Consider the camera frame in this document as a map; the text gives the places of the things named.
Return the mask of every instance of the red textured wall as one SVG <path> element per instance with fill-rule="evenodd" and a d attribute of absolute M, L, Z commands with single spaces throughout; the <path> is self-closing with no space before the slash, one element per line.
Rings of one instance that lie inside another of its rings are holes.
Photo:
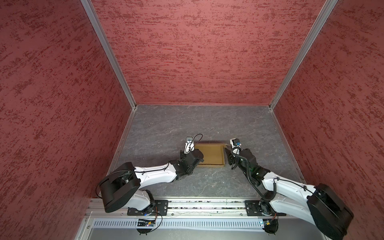
<path fill-rule="evenodd" d="M 268 105 L 324 0 L 93 0 L 139 104 Z"/>
<path fill-rule="evenodd" d="M 0 239 L 71 240 L 130 106 L 80 1 L 2 1 L 0 29 Z"/>
<path fill-rule="evenodd" d="M 275 108 L 307 182 L 354 212 L 346 239 L 384 239 L 383 13 L 339 0 Z"/>

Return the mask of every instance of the aluminum frame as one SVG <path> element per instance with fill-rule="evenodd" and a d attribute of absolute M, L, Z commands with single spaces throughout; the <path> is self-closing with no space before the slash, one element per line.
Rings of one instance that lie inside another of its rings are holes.
<path fill-rule="evenodd" d="M 163 219 L 207 219 L 209 221 L 220 220 L 256 220 L 268 219 L 272 216 L 247 216 L 245 210 L 246 200 L 244 198 L 206 198 L 206 197 L 155 197 L 158 200 L 168 200 L 167 215 Z M 119 220 L 127 219 L 127 221 L 134 221 L 137 216 L 127 216 L 127 208 L 123 207 L 115 212 L 106 213 L 104 211 L 103 201 L 101 199 L 91 199 L 87 212 L 83 219 L 79 232 L 74 240 L 88 240 L 94 222 L 98 220 Z M 297 219 L 293 216 L 281 216 L 284 219 Z"/>
<path fill-rule="evenodd" d="M 283 132 L 281 126 L 280 126 L 280 123 L 279 123 L 279 121 L 277 120 L 276 115 L 275 115 L 275 113 L 273 112 L 272 109 L 270 109 L 270 112 L 271 112 L 271 115 L 272 115 L 272 119 L 273 119 L 273 121 L 274 121 L 274 123 L 275 123 L 275 125 L 276 125 L 277 131 L 279 131 L 281 140 L 283 141 L 283 145 L 284 145 L 285 149 L 287 150 L 288 156 L 289 156 L 289 158 L 291 159 L 291 162 L 292 162 L 293 166 L 295 167 L 295 169 L 296 169 L 296 171 L 297 171 L 297 173 L 298 173 L 298 175 L 299 175 L 299 177 L 300 177 L 301 182 L 304 183 L 304 184 L 306 184 L 305 179 L 304 179 L 304 176 L 303 176 L 303 173 L 301 172 L 300 167 L 299 167 L 299 165 L 297 164 L 296 158 L 295 158 L 295 156 L 293 155 L 292 149 L 291 149 L 291 147 L 289 146 L 289 143 L 288 143 L 288 141 L 287 141 L 287 138 L 286 138 L 285 135 L 284 135 L 284 132 Z"/>
<path fill-rule="evenodd" d="M 112 68 L 120 82 L 120 85 L 125 93 L 125 96 L 127 97 L 129 104 L 131 105 L 132 110 L 136 108 L 136 102 L 133 98 L 133 95 L 131 93 L 131 90 L 129 89 L 128 83 L 125 80 L 124 74 L 121 71 L 121 68 L 119 66 L 119 63 L 116 59 L 115 54 L 113 53 L 113 50 L 111 48 L 111 45 L 109 44 L 109 41 L 107 39 L 107 36 L 105 35 L 105 32 L 103 30 L 103 27 L 101 26 L 101 23 L 99 21 L 99 18 L 97 17 L 97 14 L 95 12 L 95 9 L 92 5 L 91 0 L 81 0 L 81 3 L 85 9 L 85 12 L 88 15 L 89 20 L 91 21 L 91 24 L 93 26 L 93 29 L 96 32 L 96 35 L 98 36 L 100 43 L 105 51 L 105 54 L 107 55 L 109 62 L 112 65 Z"/>
<path fill-rule="evenodd" d="M 112 162 L 111 162 L 111 164 L 109 166 L 107 175 L 110 174 L 113 170 L 116 169 L 116 165 L 117 165 L 117 163 L 119 161 L 119 157 L 120 157 L 120 154 L 122 152 L 122 148 L 124 147 L 124 143 L 125 143 L 125 141 L 127 139 L 129 130 L 131 129 L 131 126 L 132 126 L 132 123 L 133 123 L 133 118 L 135 116 L 136 110 L 137 110 L 137 108 L 133 108 L 132 111 L 131 111 L 131 114 L 129 115 L 127 124 L 125 125 L 124 131 L 123 131 L 123 133 L 121 135 L 118 147 L 116 148 L 115 154 L 114 154 L 114 156 L 112 158 Z"/>
<path fill-rule="evenodd" d="M 281 83 L 279 89 L 277 90 L 275 96 L 273 97 L 269 107 L 271 110 L 273 110 L 278 103 L 279 99 L 283 95 L 284 90 L 287 88 L 288 84 L 292 80 L 294 74 L 296 73 L 297 69 L 299 68 L 301 62 L 303 61 L 305 55 L 311 48 L 313 42 L 315 41 L 317 35 L 319 34 L 320 30 L 324 26 L 324 23 L 328 19 L 329 15 L 331 14 L 333 8 L 335 7 L 338 0 L 326 0 L 323 7 L 321 8 L 319 15 L 317 16 L 315 22 L 312 25 L 312 28 L 310 29 L 307 37 L 305 38 L 303 45 L 301 46 L 298 54 L 296 55 L 296 58 L 293 60 L 293 63 L 291 67 L 289 68 L 283 82 Z"/>

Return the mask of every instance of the gray marble floor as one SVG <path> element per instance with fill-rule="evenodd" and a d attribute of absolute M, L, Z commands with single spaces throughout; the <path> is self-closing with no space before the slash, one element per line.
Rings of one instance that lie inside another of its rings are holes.
<path fill-rule="evenodd" d="M 200 142 L 237 137 L 260 166 L 300 181 L 267 107 L 139 105 L 117 166 L 132 162 L 149 167 L 179 159 L 185 138 Z M 155 197 L 258 197 L 239 168 L 195 168 L 185 179 L 146 187 Z"/>

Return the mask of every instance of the black mounting plate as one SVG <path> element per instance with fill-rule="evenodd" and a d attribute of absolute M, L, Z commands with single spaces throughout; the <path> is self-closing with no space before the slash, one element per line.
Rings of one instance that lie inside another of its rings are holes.
<path fill-rule="evenodd" d="M 245 200 L 245 210 L 247 212 L 247 216 L 263 216 L 261 213 L 261 208 L 259 206 L 259 200 Z M 277 213 L 276 216 L 286 216 L 286 214 Z"/>
<path fill-rule="evenodd" d="M 155 200 L 156 207 L 158 210 L 158 213 L 160 213 L 162 216 L 167 215 L 168 211 L 168 200 Z M 127 215 L 128 216 L 144 216 L 144 214 L 148 214 L 147 212 L 142 212 L 134 208 L 128 208 Z M 155 212 L 152 212 L 148 214 L 147 216 L 154 216 Z"/>

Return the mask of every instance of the black cable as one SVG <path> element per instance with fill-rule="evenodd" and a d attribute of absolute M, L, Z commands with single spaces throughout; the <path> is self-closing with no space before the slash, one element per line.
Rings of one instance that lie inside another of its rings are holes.
<path fill-rule="evenodd" d="M 297 184 L 297 183 L 295 183 L 295 182 L 292 182 L 292 181 L 289 181 L 289 180 L 285 180 L 285 179 L 281 179 L 281 178 L 279 178 L 279 177 L 277 177 L 277 178 L 274 178 L 273 179 L 273 183 L 275 183 L 275 179 L 277 179 L 277 181 L 286 181 L 286 182 L 290 182 L 290 183 L 293 183 L 293 184 L 295 184 L 295 185 L 297 185 L 297 186 L 299 186 L 299 187 L 301 187 L 301 188 L 303 188 L 304 189 L 304 191 L 309 191 L 309 189 L 307 188 L 307 186 L 306 185 L 304 185 L 304 186 L 301 186 L 301 185 L 299 185 L 299 184 Z M 316 194 L 314 194 L 313 192 L 311 192 L 311 191 L 309 191 L 310 193 L 312 193 L 312 195 L 314 195 L 317 199 L 319 199 L 320 200 L 320 202 L 322 202 L 328 209 L 329 209 L 329 211 L 331 211 L 332 213 L 333 213 L 333 215 L 335 215 L 337 218 L 339 218 L 337 215 L 336 215 L 336 213 L 334 212 L 334 211 L 332 211 L 332 209 L 330 209 Z"/>
<path fill-rule="evenodd" d="M 234 150 L 235 150 L 235 149 L 239 149 L 239 152 L 240 152 L 240 151 L 241 151 L 241 148 L 240 148 L 239 146 L 236 146 L 236 147 L 232 148 L 231 153 L 232 153 L 234 156 L 236 156 L 236 157 L 242 159 L 243 161 L 245 161 L 245 168 L 246 168 L 246 170 L 245 170 L 245 176 L 247 177 L 248 182 L 249 182 L 249 183 L 251 184 L 251 186 L 256 190 L 256 192 L 261 196 L 262 199 L 264 199 L 265 201 L 268 201 L 268 202 L 271 201 L 271 200 L 276 196 L 276 183 L 273 183 L 273 194 L 272 194 L 272 196 L 271 196 L 270 198 L 267 198 L 266 196 L 264 196 L 264 195 L 261 193 L 261 191 L 255 186 L 255 184 L 251 182 L 251 179 L 249 178 L 249 175 L 250 175 L 250 173 L 249 173 L 249 172 L 250 172 L 250 169 L 249 169 L 249 161 L 248 161 L 248 159 L 246 159 L 245 157 L 242 157 L 242 156 L 240 156 L 240 155 L 234 153 Z"/>
<path fill-rule="evenodd" d="M 196 134 L 196 135 L 192 138 L 192 142 L 189 143 L 189 151 L 187 152 L 187 146 L 188 146 L 188 144 L 186 144 L 186 145 L 185 145 L 184 152 L 190 153 L 190 151 L 191 151 L 191 145 L 192 145 L 193 141 L 195 140 L 195 137 L 197 137 L 198 135 L 201 135 L 201 138 L 200 138 L 196 143 L 194 143 L 194 146 L 200 142 L 200 140 L 203 138 L 203 135 L 202 135 L 201 133 L 198 133 L 198 134 Z"/>
<path fill-rule="evenodd" d="M 235 149 L 239 149 L 239 152 L 241 151 L 241 148 L 237 146 L 237 147 L 232 148 L 232 150 L 231 150 L 231 153 L 232 153 L 232 154 L 235 154 L 235 153 L 234 153 L 234 150 L 235 150 Z M 240 162 L 240 158 L 239 158 L 239 157 L 238 157 L 238 158 L 235 158 L 235 159 L 234 159 L 234 164 L 235 164 L 235 165 L 232 164 L 231 169 L 234 170 L 235 168 L 237 168 L 239 162 Z"/>
<path fill-rule="evenodd" d="M 169 164 L 170 164 L 170 162 L 168 162 L 167 166 L 166 166 L 165 168 L 163 168 L 163 169 L 149 170 L 149 171 L 142 171 L 142 172 L 136 172 L 136 171 L 135 171 L 135 173 L 142 173 L 142 174 L 144 174 L 144 173 L 146 173 L 146 172 L 155 172 L 155 171 L 162 171 L 162 170 L 165 171 L 165 170 L 169 167 Z"/>
<path fill-rule="evenodd" d="M 256 192 L 261 196 L 262 199 L 264 199 L 265 201 L 267 202 L 270 202 L 272 199 L 275 198 L 276 196 L 276 183 L 273 183 L 273 194 L 270 198 L 267 198 L 266 196 L 264 196 L 261 191 L 251 182 L 250 178 L 249 178 L 249 172 L 250 172 L 250 169 L 249 169 L 249 162 L 248 160 L 245 161 L 245 176 L 247 177 L 248 179 L 248 182 L 251 184 L 251 186 L 256 190 Z"/>
<path fill-rule="evenodd" d="M 147 232 L 147 233 L 153 232 L 154 230 L 156 230 L 156 229 L 163 223 L 163 215 L 161 215 L 160 212 L 157 212 L 157 214 L 159 214 L 160 217 L 161 217 L 161 222 L 160 222 L 160 224 L 159 224 L 157 227 L 155 227 L 154 229 L 152 229 L 151 231 Z"/>
<path fill-rule="evenodd" d="M 281 179 L 281 178 L 279 178 L 279 177 L 274 178 L 274 179 L 273 179 L 273 183 L 275 182 L 275 179 L 277 179 L 277 181 L 286 181 L 286 182 L 293 183 L 293 184 L 295 184 L 295 185 L 297 185 L 297 186 L 303 188 L 304 191 L 309 191 L 306 185 L 301 186 L 301 185 L 299 185 L 299 184 L 297 184 L 297 183 L 295 183 L 295 182 L 292 182 L 292 181 L 289 181 L 289 180 L 285 180 L 285 179 Z"/>

